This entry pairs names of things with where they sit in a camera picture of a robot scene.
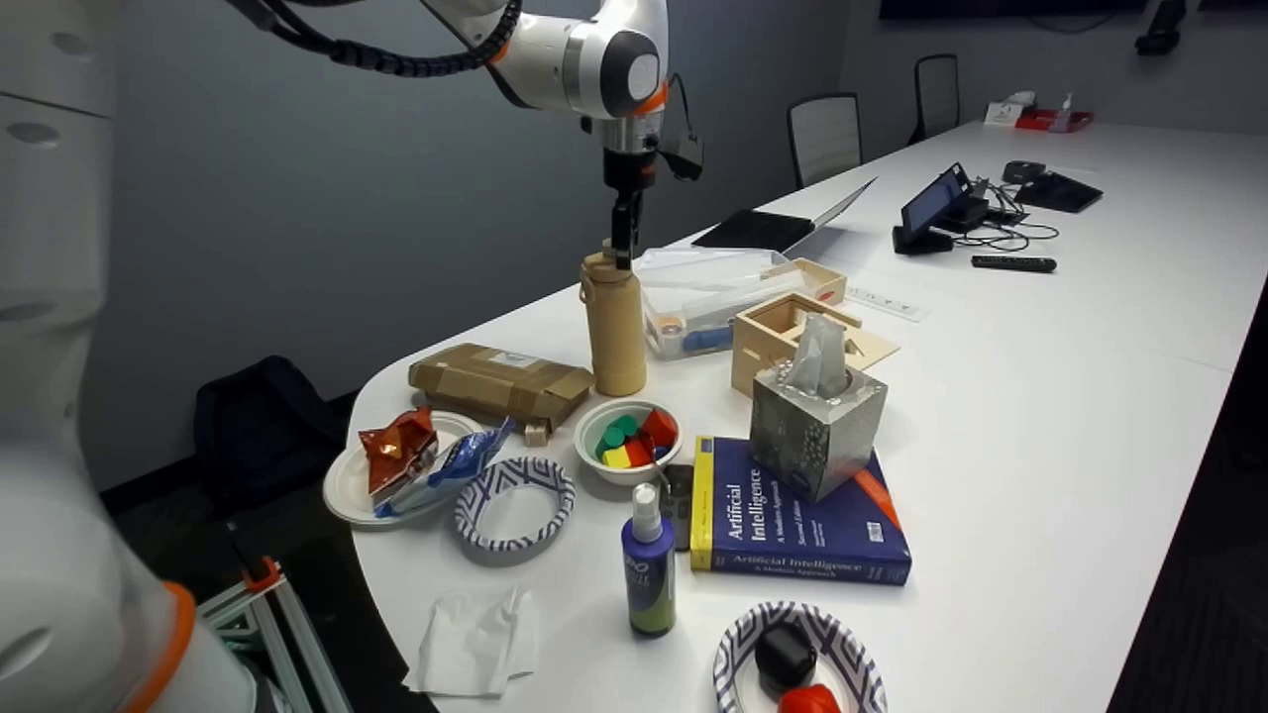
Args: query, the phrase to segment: office chair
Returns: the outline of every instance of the office chair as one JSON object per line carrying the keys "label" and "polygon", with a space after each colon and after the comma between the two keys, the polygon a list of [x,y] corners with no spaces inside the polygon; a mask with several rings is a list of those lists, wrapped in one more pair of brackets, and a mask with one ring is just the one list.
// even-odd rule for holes
{"label": "office chair", "polygon": [[916,60],[916,129],[911,142],[958,127],[958,54]]}
{"label": "office chair", "polygon": [[795,187],[865,160],[861,98],[850,89],[808,93],[788,106]]}

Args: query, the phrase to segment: blue book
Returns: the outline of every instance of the blue book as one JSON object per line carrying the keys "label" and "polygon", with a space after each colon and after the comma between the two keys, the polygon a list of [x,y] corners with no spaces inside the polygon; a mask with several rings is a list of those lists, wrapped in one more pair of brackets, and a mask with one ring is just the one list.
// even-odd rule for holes
{"label": "blue book", "polygon": [[911,550],[874,458],[813,501],[718,436],[694,464],[689,564],[903,587]]}

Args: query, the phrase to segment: white wall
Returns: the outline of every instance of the white wall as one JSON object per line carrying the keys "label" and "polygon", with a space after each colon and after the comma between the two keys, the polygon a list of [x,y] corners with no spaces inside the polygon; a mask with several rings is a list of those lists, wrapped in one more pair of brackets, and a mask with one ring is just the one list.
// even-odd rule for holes
{"label": "white wall", "polygon": [[[540,0],[532,11],[594,11]],[[454,44],[412,0],[307,11],[417,54]],[[668,0],[705,139],[698,187],[644,196],[661,241],[792,191],[784,106],[837,81],[838,0]],[[195,386],[294,357],[326,395],[575,282],[607,234],[599,142],[487,73],[379,79],[297,54],[223,0],[132,0],[112,307],[83,393],[97,488],[191,455]]]}
{"label": "white wall", "polygon": [[878,0],[849,2],[838,61],[844,87],[865,101],[866,155],[908,142],[911,67],[928,50],[958,54],[964,118],[1031,87],[1042,101],[1072,89],[1076,106],[1106,123],[1268,129],[1268,11],[1188,11],[1184,38],[1163,60],[1131,50],[1154,2],[1098,28],[1088,18],[878,22],[874,14]]}

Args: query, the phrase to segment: table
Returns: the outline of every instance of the table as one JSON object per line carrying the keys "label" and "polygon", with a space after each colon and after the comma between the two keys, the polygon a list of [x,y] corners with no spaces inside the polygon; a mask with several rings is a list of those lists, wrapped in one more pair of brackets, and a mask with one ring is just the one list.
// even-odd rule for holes
{"label": "table", "polygon": [[[1061,228],[1031,248],[1056,256],[1052,278],[970,269],[968,248],[891,253],[899,204],[945,160],[999,178],[1006,158],[1106,191],[1087,215],[1035,209]],[[678,628],[635,641],[619,550],[631,508],[590,479],[564,537],[508,568],[468,563],[442,528],[356,531],[401,648],[418,646],[434,598],[509,580],[540,598],[540,669],[503,699],[441,699],[442,713],[713,710],[718,637],[768,598],[833,609],[903,713],[1106,710],[1268,273],[1268,133],[958,127],[768,209],[817,215],[865,178],[874,187],[833,221],[822,261],[849,273],[849,311],[899,343],[871,377],[891,386],[874,447],[911,537],[911,580],[694,574],[678,558]],[[450,340],[585,364],[575,287]],[[406,409],[412,361],[364,384],[348,436]],[[694,436],[750,427],[727,351],[649,361],[644,395]],[[548,455],[575,464],[569,431]]]}

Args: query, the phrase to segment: red ball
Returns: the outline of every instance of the red ball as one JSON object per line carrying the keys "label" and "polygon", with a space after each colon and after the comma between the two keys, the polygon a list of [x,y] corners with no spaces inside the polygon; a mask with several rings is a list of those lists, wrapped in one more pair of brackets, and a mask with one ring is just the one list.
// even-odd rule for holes
{"label": "red ball", "polygon": [[800,683],[779,697],[779,713],[838,713],[828,683]]}

